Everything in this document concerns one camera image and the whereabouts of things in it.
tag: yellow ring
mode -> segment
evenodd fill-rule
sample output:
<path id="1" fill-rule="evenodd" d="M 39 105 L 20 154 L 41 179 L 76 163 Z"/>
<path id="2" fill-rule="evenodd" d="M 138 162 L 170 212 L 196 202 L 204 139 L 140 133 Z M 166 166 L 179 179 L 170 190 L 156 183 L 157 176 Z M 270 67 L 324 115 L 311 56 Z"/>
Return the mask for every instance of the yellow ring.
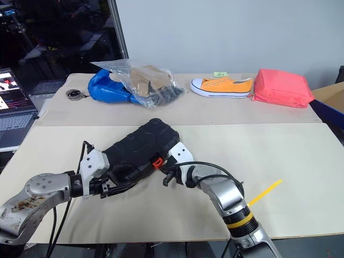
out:
<path id="1" fill-rule="evenodd" d="M 242 219 L 241 221 L 238 221 L 236 223 L 233 224 L 227 224 L 228 228 L 236 228 L 236 227 L 240 227 L 246 223 L 248 223 L 251 219 L 253 218 L 253 213 L 250 212 L 249 215 L 247 215 L 246 218 Z"/>

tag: pink pouch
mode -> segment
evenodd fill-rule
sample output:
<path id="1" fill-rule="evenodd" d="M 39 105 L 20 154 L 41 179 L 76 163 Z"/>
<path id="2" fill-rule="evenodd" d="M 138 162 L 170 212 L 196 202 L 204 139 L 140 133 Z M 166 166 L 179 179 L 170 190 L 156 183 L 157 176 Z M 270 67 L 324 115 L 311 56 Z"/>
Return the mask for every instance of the pink pouch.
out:
<path id="1" fill-rule="evenodd" d="M 305 77 L 285 71 L 260 69 L 254 81 L 253 100 L 306 108 L 314 96 Z"/>

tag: yellow sneaker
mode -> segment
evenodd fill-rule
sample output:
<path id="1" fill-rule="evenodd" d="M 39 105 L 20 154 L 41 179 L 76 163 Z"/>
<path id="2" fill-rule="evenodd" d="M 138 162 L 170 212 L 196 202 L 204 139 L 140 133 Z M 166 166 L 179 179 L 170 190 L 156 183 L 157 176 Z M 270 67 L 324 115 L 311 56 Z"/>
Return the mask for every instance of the yellow sneaker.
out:
<path id="1" fill-rule="evenodd" d="M 252 84 L 252 78 L 239 81 L 229 77 L 196 78 L 191 80 L 190 88 L 194 93 L 204 97 L 245 98 L 251 91 Z"/>

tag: green tag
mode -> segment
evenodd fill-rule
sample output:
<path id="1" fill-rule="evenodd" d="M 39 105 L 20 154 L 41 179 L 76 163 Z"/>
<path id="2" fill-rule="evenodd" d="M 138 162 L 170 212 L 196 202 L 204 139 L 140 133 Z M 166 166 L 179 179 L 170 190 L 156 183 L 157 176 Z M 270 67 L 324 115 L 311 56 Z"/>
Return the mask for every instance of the green tag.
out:
<path id="1" fill-rule="evenodd" d="M 213 75 L 214 77 L 226 77 L 228 76 L 228 73 L 226 73 L 225 71 L 215 71 Z"/>

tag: white shoe sole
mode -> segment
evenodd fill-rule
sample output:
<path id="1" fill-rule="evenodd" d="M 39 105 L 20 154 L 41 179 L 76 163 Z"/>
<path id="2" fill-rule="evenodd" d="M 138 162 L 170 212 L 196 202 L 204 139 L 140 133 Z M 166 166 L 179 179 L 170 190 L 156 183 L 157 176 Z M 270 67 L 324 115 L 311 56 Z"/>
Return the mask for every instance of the white shoe sole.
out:
<path id="1" fill-rule="evenodd" d="M 190 88 L 191 90 L 204 97 L 210 97 L 210 98 L 246 98 L 249 95 L 249 92 L 213 92 L 213 91 L 206 91 L 202 90 L 196 85 L 194 85 L 194 82 L 197 79 L 193 79 L 190 82 Z"/>

